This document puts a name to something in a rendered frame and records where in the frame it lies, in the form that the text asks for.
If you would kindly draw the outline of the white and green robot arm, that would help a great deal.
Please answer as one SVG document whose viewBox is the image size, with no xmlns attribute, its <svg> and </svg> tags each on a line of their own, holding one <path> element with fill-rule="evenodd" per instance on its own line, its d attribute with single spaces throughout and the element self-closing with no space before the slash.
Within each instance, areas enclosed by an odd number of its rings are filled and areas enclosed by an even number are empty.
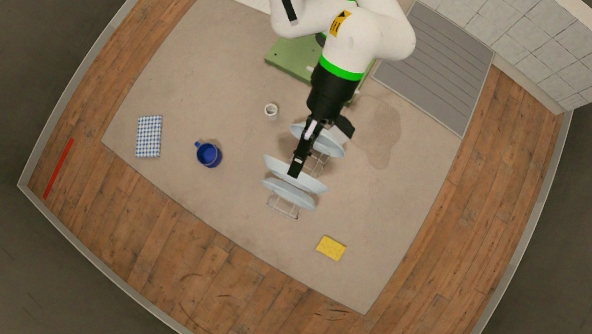
<svg viewBox="0 0 592 334">
<path fill-rule="evenodd" d="M 277 35 L 293 39 L 315 34 L 323 51 L 317 65 L 306 68 L 312 73 L 311 85 L 341 102 L 360 93 L 357 87 L 372 59 L 403 60 L 416 44 L 397 0 L 356 1 L 269 0 L 271 27 Z M 342 114 L 327 124 L 341 144 L 351 140 L 356 129 Z"/>
</svg>

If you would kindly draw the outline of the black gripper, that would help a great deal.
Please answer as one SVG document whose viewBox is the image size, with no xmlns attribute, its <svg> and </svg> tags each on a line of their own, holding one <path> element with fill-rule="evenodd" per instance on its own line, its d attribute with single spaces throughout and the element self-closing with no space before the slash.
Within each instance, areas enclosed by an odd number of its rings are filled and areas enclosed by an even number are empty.
<svg viewBox="0 0 592 334">
<path fill-rule="evenodd" d="M 313 87 L 311 88 L 306 100 L 306 105 L 311 114 L 307 117 L 297 149 L 293 151 L 294 158 L 287 175 L 295 179 L 298 178 L 307 157 L 312 155 L 310 150 L 313 148 L 316 138 L 318 138 L 328 119 L 335 119 L 340 115 L 344 104 L 345 102 L 329 99 L 318 93 Z"/>
</svg>

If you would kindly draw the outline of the dark blue mug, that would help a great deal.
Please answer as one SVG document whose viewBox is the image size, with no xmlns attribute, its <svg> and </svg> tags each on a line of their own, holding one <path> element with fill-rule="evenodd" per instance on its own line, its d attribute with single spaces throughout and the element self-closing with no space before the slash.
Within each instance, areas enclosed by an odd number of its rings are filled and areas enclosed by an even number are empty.
<svg viewBox="0 0 592 334">
<path fill-rule="evenodd" d="M 200 164 L 208 168 L 216 168 L 221 164 L 223 155 L 221 154 L 221 150 L 214 144 L 210 142 L 205 142 L 200 145 L 196 141 L 194 145 L 197 147 L 196 158 Z"/>
</svg>

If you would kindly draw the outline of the yellow sponge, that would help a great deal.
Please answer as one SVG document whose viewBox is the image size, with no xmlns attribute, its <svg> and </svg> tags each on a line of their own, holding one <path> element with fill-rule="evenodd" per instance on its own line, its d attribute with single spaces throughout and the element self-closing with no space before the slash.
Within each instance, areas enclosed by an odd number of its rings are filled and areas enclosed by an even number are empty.
<svg viewBox="0 0 592 334">
<path fill-rule="evenodd" d="M 316 247 L 316 250 L 320 251 L 321 253 L 329 256 L 330 258 L 336 261 L 339 260 L 345 249 L 346 247 L 342 246 L 341 244 L 337 243 L 336 241 L 330 239 L 325 235 L 322 237 L 322 239 Z"/>
</svg>

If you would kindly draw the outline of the blue and white checked towel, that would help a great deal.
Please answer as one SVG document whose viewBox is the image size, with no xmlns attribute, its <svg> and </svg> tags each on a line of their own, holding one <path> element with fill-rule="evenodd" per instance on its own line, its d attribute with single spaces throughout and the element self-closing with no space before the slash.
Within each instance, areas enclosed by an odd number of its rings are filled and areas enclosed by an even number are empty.
<svg viewBox="0 0 592 334">
<path fill-rule="evenodd" d="M 162 115 L 138 118 L 135 157 L 160 157 L 162 120 Z"/>
</svg>

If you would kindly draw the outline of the white tiled splashback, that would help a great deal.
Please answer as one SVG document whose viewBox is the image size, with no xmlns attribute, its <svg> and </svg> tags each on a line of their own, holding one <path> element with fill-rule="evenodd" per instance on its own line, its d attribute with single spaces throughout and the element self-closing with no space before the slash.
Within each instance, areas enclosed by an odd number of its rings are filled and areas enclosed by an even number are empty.
<svg viewBox="0 0 592 334">
<path fill-rule="evenodd" d="M 419 0 L 496 52 L 492 64 L 553 114 L 592 102 L 592 9 L 582 0 Z"/>
</svg>

